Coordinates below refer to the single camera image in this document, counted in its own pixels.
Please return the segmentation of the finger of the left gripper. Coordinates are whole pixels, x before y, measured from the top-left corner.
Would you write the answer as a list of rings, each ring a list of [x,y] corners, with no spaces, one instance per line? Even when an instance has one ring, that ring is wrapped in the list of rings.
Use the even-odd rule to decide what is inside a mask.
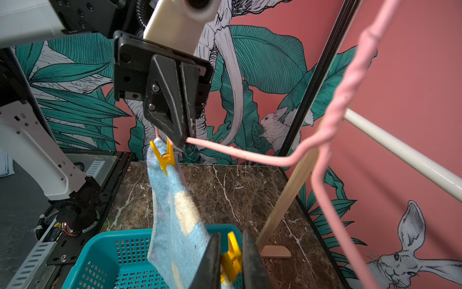
[[[159,54],[151,57],[143,112],[145,118],[162,131],[175,146],[184,146],[184,109],[177,65],[173,59]]]
[[[186,138],[196,136],[196,96],[200,77],[199,72],[199,68],[194,64],[186,62],[180,64],[184,93]]]

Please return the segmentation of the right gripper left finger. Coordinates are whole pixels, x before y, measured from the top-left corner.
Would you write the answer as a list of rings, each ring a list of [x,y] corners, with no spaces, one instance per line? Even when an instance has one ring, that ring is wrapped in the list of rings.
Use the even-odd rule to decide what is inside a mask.
[[[221,234],[211,235],[199,268],[189,289],[220,289],[221,288]]]

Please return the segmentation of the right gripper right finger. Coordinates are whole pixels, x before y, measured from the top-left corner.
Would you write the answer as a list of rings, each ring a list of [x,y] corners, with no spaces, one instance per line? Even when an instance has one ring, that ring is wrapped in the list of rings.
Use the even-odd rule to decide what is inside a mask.
[[[271,289],[271,283],[257,245],[251,234],[243,232],[243,288]]]

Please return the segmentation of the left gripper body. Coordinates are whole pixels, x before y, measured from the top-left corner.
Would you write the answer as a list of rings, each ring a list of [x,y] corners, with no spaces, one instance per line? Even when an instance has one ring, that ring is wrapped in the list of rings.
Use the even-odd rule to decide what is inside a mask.
[[[184,53],[135,35],[117,30],[114,39],[114,91],[116,99],[144,101],[147,92],[152,93],[148,82],[151,58],[154,55],[174,60],[176,65],[182,62],[196,65],[199,70],[194,117],[204,112],[204,106],[211,89],[214,68],[209,61]]]

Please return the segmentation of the yellow clothespin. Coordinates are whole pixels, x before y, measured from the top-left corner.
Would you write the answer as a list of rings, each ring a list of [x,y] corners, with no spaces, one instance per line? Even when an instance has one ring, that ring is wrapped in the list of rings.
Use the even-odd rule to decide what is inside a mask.
[[[228,251],[221,254],[221,283],[232,284],[242,272],[242,251],[234,232],[227,235]]]
[[[167,152],[165,154],[161,154],[159,149],[156,147],[155,143],[153,141],[150,142],[150,147],[152,148],[157,160],[159,161],[160,164],[160,169],[165,173],[165,175],[168,175],[167,168],[168,166],[176,166],[176,161],[174,157],[174,149],[172,146],[172,142],[170,139],[167,139]]]

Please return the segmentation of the blue dotted towel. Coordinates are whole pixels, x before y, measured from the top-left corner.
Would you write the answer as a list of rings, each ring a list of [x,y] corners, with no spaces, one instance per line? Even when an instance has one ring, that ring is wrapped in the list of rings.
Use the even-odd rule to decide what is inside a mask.
[[[148,261],[169,288],[187,289],[211,238],[208,230],[221,234],[222,252],[228,250],[228,233],[233,232],[237,239],[241,233],[231,224],[206,226],[180,171],[171,165],[163,171],[151,148],[146,163],[154,212]]]

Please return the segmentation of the pink wire hanger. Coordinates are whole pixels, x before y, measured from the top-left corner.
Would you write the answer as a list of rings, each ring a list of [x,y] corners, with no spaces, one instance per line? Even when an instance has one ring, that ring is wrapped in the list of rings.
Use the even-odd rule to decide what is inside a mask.
[[[328,161],[332,154],[330,148],[331,142],[340,129],[340,124],[344,119],[346,110],[354,98],[358,87],[363,81],[370,61],[372,60],[388,26],[392,22],[399,4],[399,1],[383,2],[373,23],[361,33],[357,44],[356,54],[349,67],[347,67],[344,77],[334,93],[332,102],[326,109],[322,123],[318,127],[318,131],[301,142],[299,147],[290,156],[271,157],[268,155],[239,150],[198,138],[189,137],[186,140],[187,143],[204,146],[227,155],[279,167],[288,167],[294,164],[299,164],[302,161],[302,157],[308,152],[308,150],[318,148],[319,155],[311,177],[312,188],[314,189],[316,199],[328,224],[330,225],[341,248],[344,250],[350,264],[353,266],[356,276],[360,279],[366,289],[376,289],[378,285],[329,200],[324,189],[323,178],[327,170]]]

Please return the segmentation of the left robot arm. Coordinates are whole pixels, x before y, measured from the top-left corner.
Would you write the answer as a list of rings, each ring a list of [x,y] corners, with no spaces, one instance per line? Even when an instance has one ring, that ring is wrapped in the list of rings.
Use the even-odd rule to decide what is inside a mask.
[[[41,187],[69,236],[92,230],[106,201],[94,178],[59,144],[109,142],[111,102],[63,88],[112,67],[113,99],[138,102],[144,117],[176,146],[196,135],[212,65],[194,56],[219,1],[1,2],[1,149]],[[114,39],[112,61],[53,64],[36,69],[52,38],[99,33]]]

